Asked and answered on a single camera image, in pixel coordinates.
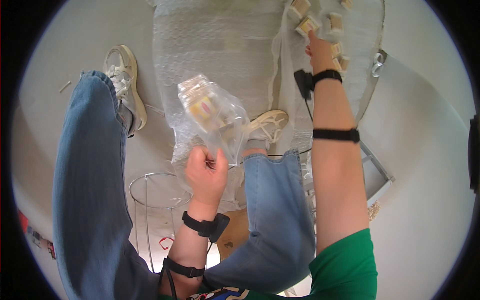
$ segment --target wire ring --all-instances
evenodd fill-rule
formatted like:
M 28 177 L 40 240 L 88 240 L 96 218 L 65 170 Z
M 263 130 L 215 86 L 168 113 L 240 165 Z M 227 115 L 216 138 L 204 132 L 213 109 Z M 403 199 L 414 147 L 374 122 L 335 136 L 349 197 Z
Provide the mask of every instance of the wire ring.
M 152 176 L 152 175 L 160 175 L 160 176 L 171 176 L 171 177 L 176 177 L 175 174 L 171 174 L 171 173 L 147 173 L 147 174 L 143 174 L 137 178 L 135 178 L 134 180 L 132 180 L 132 182 L 130 182 L 130 185 L 128 186 L 128 192 L 130 193 L 130 196 L 132 197 L 132 199 L 139 203 L 140 205 L 145 205 L 144 203 L 140 202 L 139 200 L 137 200 L 133 195 L 132 195 L 132 185 L 134 182 L 136 182 L 137 180 L 139 179 L 143 179 L 145 177 L 149 177 L 149 176 Z M 175 205 L 175 206 L 169 206 L 169 207 L 156 207 L 156 206 L 150 206 L 150 205 L 147 205 L 148 208 L 154 208 L 154 209 L 172 209 L 172 208 L 177 208 L 177 207 L 180 207 L 182 205 L 185 205 L 187 204 L 188 202 L 190 202 L 190 200 L 192 199 L 193 195 L 190 195 L 190 198 L 188 198 L 188 200 L 185 202 L 185 201 L 181 201 L 179 204 Z

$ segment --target red ribbon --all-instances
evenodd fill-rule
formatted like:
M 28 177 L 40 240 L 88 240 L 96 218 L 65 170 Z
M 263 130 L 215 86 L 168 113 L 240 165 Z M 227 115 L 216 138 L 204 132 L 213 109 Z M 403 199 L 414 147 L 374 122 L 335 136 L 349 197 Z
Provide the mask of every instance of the red ribbon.
M 164 237 L 163 239 L 161 239 L 160 242 L 158 242 L 158 243 L 160 244 L 160 246 L 162 247 L 163 250 L 168 250 L 168 247 L 164 247 L 164 246 L 162 245 L 162 242 L 163 242 L 164 240 L 166 240 L 166 239 L 170 239 L 170 240 L 172 240 L 172 242 L 175 241 L 174 239 L 169 238 L 169 237 Z

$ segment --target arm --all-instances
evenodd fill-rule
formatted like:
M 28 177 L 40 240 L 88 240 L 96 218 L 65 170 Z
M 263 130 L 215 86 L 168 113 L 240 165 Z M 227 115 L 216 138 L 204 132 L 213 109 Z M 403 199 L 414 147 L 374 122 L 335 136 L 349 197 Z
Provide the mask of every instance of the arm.
M 309 32 L 305 52 L 313 74 L 335 69 L 331 46 Z M 355 121 L 340 81 L 323 79 L 313 94 L 313 127 L 349 130 Z M 331 244 L 368 228 L 360 146 L 353 142 L 317 140 L 312 143 L 312 171 L 317 204 L 317 254 Z
M 216 170 L 207 168 L 205 161 L 212 159 L 205 147 L 195 147 L 185 169 L 187 180 L 193 189 L 188 215 L 197 221 L 213 221 L 218 209 L 220 197 L 227 185 L 228 161 L 221 149 L 217 152 Z M 186 267 L 202 269 L 207 260 L 208 238 L 201 237 L 198 232 L 182 224 L 176 239 L 168 252 L 168 256 L 176 263 Z M 187 278 L 171 272 L 175 283 L 175 291 L 179 299 L 185 299 L 197 293 L 202 277 Z M 162 295 L 171 295 L 170 283 L 165 274 L 159 288 Z

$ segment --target blue jeans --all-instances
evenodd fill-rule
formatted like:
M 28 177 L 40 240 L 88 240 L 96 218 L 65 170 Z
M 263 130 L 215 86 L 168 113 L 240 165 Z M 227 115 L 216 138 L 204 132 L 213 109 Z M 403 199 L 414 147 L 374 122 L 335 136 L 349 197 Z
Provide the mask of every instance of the blue jeans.
M 156 299 L 159 275 L 130 244 L 124 187 L 128 124 L 112 82 L 83 74 L 72 93 L 53 183 L 57 264 L 70 299 Z M 244 158 L 250 237 L 205 278 L 215 287 L 280 292 L 309 273 L 312 218 L 298 151 Z

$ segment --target black velcro strap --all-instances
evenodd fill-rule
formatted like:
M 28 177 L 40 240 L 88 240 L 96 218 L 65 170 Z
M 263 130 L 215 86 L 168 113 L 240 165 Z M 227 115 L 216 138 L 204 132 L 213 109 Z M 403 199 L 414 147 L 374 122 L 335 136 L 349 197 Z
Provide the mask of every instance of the black velcro strap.
M 315 84 L 322 79 L 332 78 L 343 83 L 340 73 L 332 69 L 327 69 L 315 75 L 312 75 L 312 73 L 307 73 L 304 70 L 298 70 L 293 73 L 293 77 L 295 78 L 295 82 L 299 87 L 301 96 L 305 100 L 310 100 L 312 98 L 310 95 L 311 91 L 315 89 Z
M 342 80 L 342 76 L 340 75 L 340 73 L 336 70 L 332 70 L 332 69 L 327 69 L 323 72 L 320 72 L 320 73 L 317 73 L 315 74 L 313 77 L 312 77 L 312 82 L 313 82 L 313 89 L 315 89 L 315 84 L 317 82 L 319 82 L 320 80 L 322 79 L 325 79 L 325 78 L 332 78 L 332 79 L 337 79 L 339 80 L 341 83 L 343 83 L 343 80 Z
M 212 233 L 216 230 L 216 222 L 215 221 L 205 221 L 199 222 L 188 215 L 187 211 L 183 212 L 183 216 L 181 217 L 183 223 L 187 225 L 187 227 L 198 231 L 198 235 L 201 237 L 209 237 Z
M 185 267 L 171 260 L 168 256 L 163 259 L 163 266 L 171 271 L 187 276 L 188 278 L 200 277 L 204 274 L 205 268 L 196 269 L 194 267 Z
M 313 129 L 314 139 L 352 141 L 358 143 L 360 134 L 358 130 L 352 128 L 350 130 L 332 130 L 332 129 Z

